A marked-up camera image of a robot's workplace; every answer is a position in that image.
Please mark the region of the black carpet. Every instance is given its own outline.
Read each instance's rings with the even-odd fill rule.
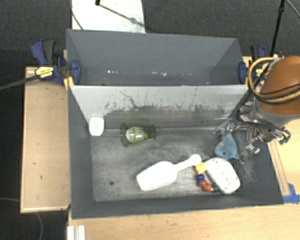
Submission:
[[[300,12],[300,0],[291,0]],[[260,44],[270,51],[280,0],[142,0],[146,31],[238,38],[242,53]],[[33,41],[66,47],[71,27],[69,0],[0,0],[0,85],[24,77],[36,61]],[[300,56],[300,20],[286,4],[276,52]],[[20,196],[23,87],[0,92],[0,198]],[[38,239],[36,215],[20,215],[17,203],[0,201],[0,239]],[[64,239],[65,212],[42,213],[42,239]]]

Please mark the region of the blue tape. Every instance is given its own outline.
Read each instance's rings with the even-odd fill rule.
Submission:
[[[295,187],[293,184],[290,184],[288,183],[289,185],[289,189],[290,189],[290,195],[285,195],[283,196],[283,202],[285,204],[299,204],[300,202],[300,195],[299,194],[296,194],[296,191],[295,191]]]

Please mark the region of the wooden panel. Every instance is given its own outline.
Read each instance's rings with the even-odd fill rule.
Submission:
[[[26,69],[26,77],[35,68]],[[25,85],[22,213],[65,210],[70,204],[67,93],[50,81]]]

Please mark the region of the red bead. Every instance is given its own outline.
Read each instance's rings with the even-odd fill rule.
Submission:
[[[201,188],[204,188],[207,184],[207,181],[205,179],[202,179],[198,182],[198,185],[201,187]]]
[[[203,190],[206,191],[206,192],[209,192],[211,190],[212,186],[211,184],[207,183],[204,187],[203,187]]]

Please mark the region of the blue cloth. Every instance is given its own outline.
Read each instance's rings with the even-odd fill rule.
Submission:
[[[223,159],[229,160],[231,158],[239,159],[237,144],[231,133],[223,135],[221,142],[216,145],[214,153]]]

